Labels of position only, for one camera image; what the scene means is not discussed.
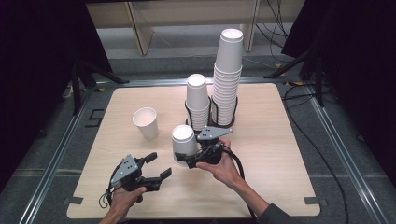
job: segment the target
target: cabinet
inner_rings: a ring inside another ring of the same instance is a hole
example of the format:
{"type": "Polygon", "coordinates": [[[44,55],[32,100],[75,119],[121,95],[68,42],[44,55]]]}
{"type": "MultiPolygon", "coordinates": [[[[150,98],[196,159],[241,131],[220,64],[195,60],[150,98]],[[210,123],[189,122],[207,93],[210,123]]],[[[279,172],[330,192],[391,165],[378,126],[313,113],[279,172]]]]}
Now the cabinet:
{"type": "MultiPolygon", "coordinates": [[[[294,22],[304,0],[280,3],[283,22],[294,22]]],[[[256,23],[276,22],[278,1],[260,0],[165,0],[87,4],[96,28],[134,29],[141,55],[149,49],[155,26],[240,24],[244,46],[251,51],[256,23]]]]}

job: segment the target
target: sleeve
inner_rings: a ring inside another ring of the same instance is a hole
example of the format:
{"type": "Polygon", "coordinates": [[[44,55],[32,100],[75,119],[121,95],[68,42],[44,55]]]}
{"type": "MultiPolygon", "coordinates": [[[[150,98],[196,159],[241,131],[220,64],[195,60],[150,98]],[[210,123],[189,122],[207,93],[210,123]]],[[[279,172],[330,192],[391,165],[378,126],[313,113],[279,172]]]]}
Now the sleeve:
{"type": "Polygon", "coordinates": [[[273,203],[257,219],[258,224],[303,224],[294,220],[273,203]]]}

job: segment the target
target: stack of paper cups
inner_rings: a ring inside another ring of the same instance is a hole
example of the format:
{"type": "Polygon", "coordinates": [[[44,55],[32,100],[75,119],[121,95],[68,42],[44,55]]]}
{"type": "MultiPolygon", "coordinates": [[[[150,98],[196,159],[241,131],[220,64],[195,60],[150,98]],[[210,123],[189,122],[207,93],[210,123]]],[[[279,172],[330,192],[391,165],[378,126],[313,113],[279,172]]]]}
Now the stack of paper cups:
{"type": "Polygon", "coordinates": [[[187,117],[190,126],[200,132],[208,122],[210,99],[207,95],[206,78],[192,74],[187,79],[187,117]]]}
{"type": "Polygon", "coordinates": [[[212,120],[220,126],[232,123],[242,72],[243,34],[236,29],[221,32],[214,68],[212,120]]]}

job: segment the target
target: wrist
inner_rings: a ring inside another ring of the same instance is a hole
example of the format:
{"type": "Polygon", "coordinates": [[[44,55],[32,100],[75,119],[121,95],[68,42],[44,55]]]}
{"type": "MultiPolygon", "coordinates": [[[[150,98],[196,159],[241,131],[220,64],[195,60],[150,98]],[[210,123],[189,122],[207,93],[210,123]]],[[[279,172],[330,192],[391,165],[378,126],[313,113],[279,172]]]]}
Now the wrist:
{"type": "Polygon", "coordinates": [[[125,212],[122,209],[117,209],[116,207],[110,207],[110,210],[108,210],[107,214],[105,215],[105,217],[102,219],[102,221],[100,223],[117,224],[123,218],[125,218],[127,212],[128,211],[125,212]]]}
{"type": "Polygon", "coordinates": [[[249,185],[241,176],[238,176],[232,182],[232,185],[230,186],[230,188],[235,190],[237,193],[239,193],[239,192],[246,190],[246,188],[249,188],[249,185]]]}

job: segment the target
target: metal rail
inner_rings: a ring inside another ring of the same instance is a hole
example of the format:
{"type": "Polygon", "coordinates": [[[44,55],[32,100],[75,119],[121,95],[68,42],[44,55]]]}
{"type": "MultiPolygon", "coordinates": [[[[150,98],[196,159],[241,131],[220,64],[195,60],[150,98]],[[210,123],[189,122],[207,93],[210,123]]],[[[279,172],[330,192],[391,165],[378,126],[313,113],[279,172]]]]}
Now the metal rail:
{"type": "MultiPolygon", "coordinates": [[[[310,94],[315,93],[312,86],[307,86],[306,91],[310,94]]],[[[338,154],[338,157],[344,164],[346,172],[349,174],[350,180],[355,186],[356,191],[361,196],[361,200],[363,201],[363,204],[366,207],[366,210],[372,218],[373,222],[378,224],[389,223],[387,217],[379,206],[373,191],[367,184],[366,180],[361,174],[361,171],[357,167],[356,163],[353,161],[352,156],[349,154],[343,140],[341,139],[340,135],[332,124],[332,121],[329,118],[326,109],[324,107],[321,107],[315,99],[312,99],[311,103],[318,114],[320,122],[322,123],[327,134],[329,135],[335,151],[338,154]]]]}
{"type": "Polygon", "coordinates": [[[49,166],[47,167],[46,171],[41,177],[40,183],[38,184],[37,188],[35,189],[35,193],[33,194],[32,198],[30,199],[22,217],[20,224],[27,224],[33,223],[35,219],[35,215],[38,212],[43,200],[50,188],[50,184],[53,180],[53,177],[56,174],[57,168],[64,157],[64,153],[69,145],[70,139],[75,132],[78,122],[81,119],[81,115],[84,112],[85,105],[87,104],[88,99],[92,95],[93,90],[87,90],[86,95],[83,98],[83,103],[81,105],[80,110],[77,112],[76,115],[73,116],[71,119],[64,136],[61,139],[59,146],[56,148],[56,151],[49,162],[49,166]]]}

